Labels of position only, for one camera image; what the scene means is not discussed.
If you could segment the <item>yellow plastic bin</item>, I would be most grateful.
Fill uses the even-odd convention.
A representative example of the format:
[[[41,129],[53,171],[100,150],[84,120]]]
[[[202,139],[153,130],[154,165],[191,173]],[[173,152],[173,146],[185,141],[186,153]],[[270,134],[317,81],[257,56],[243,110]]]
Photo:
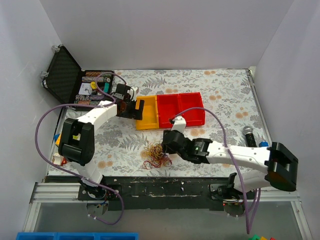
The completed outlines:
[[[136,130],[143,131],[159,129],[157,96],[138,96],[136,108],[140,106],[141,101],[144,101],[142,120],[136,120]]]

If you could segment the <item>red plastic bin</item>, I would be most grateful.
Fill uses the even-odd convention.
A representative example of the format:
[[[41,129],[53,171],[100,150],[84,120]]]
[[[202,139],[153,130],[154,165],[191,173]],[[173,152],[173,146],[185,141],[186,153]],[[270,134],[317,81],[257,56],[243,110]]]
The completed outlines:
[[[181,111],[180,97],[178,94],[157,95],[159,128],[171,128],[170,119]]]
[[[181,110],[190,108],[203,108],[203,100],[200,92],[179,93]],[[192,109],[182,114],[187,127],[199,127],[205,124],[205,111]]]

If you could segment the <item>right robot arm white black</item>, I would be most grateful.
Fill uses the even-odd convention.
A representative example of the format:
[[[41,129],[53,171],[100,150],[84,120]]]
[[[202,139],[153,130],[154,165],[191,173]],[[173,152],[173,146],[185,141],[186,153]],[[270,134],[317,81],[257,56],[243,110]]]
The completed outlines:
[[[225,147],[207,138],[190,140],[177,130],[164,130],[161,145],[164,153],[178,154],[194,164],[229,164],[249,168],[250,171],[238,174],[226,186],[227,195],[232,199],[265,187],[285,192],[297,189],[299,160],[280,142],[266,147]]]

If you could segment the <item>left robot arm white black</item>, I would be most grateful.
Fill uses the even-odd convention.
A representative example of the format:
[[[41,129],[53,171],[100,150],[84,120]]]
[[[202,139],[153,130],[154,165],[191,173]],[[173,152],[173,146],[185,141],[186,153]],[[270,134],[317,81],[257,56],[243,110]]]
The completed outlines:
[[[93,161],[96,131],[113,117],[134,120],[143,119],[144,101],[136,108],[137,86],[118,84],[111,100],[102,100],[86,114],[67,118],[62,127],[58,153],[77,170],[83,183],[89,185],[89,194],[95,200],[106,196],[106,187],[101,184],[103,175]]]

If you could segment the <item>black poker chip case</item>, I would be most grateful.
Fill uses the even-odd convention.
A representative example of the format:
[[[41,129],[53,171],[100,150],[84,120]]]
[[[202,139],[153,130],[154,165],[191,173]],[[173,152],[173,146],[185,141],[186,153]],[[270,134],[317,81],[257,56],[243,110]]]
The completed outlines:
[[[96,81],[102,91],[112,95],[114,71],[83,70],[65,46],[52,47],[53,58],[44,73],[42,86],[61,104],[98,105],[100,101],[112,101],[93,90],[84,92],[85,84]]]

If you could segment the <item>black silver microphone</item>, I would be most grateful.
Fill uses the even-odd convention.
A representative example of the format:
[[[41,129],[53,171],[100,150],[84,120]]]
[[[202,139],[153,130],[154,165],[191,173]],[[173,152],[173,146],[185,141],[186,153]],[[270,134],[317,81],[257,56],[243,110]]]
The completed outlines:
[[[250,148],[257,148],[256,139],[253,134],[253,128],[251,126],[244,126],[242,134],[245,137],[246,145]]]

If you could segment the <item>yellow toy brick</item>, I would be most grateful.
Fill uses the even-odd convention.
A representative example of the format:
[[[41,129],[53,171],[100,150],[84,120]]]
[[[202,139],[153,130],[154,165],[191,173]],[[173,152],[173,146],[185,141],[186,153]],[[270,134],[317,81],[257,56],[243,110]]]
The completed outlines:
[[[54,143],[57,147],[60,145],[60,140],[61,140],[61,133],[58,133],[54,136]]]

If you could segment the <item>red white toy block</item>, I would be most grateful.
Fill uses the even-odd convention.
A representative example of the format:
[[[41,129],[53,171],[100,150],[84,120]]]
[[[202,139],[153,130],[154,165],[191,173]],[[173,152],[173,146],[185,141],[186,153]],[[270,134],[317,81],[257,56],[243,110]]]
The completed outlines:
[[[58,166],[63,166],[67,163],[67,160],[58,153],[54,153],[52,156],[52,163]]]

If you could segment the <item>blue toy piece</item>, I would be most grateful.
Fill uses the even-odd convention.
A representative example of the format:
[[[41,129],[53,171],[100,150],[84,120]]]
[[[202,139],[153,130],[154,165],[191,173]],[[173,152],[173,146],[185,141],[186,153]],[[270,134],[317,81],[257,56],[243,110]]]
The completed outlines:
[[[259,146],[260,148],[262,148],[262,147],[268,147],[269,144],[268,144],[267,141],[261,141],[261,142],[258,144],[258,146]]]

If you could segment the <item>green red toy blocks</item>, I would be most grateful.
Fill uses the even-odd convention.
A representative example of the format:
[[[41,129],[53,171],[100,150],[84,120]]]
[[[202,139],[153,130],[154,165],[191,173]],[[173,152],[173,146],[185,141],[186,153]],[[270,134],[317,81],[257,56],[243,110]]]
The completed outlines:
[[[250,237],[249,240],[276,240],[276,239],[273,237],[266,238],[264,236],[260,236],[260,235],[255,234],[252,237]]]

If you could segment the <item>blue plastic tray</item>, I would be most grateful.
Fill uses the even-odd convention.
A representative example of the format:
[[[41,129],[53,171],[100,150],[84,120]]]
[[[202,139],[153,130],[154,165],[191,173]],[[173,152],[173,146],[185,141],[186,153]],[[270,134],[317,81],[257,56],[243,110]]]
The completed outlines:
[[[138,240],[138,233],[125,232],[19,232],[16,240]]]

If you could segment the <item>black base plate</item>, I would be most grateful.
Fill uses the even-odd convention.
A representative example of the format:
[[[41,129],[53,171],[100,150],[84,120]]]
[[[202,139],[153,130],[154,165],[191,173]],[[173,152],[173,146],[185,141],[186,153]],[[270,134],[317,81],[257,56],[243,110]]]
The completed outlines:
[[[111,177],[102,184],[117,190],[125,210],[209,209],[222,211],[223,203],[211,193],[231,181],[228,177]]]

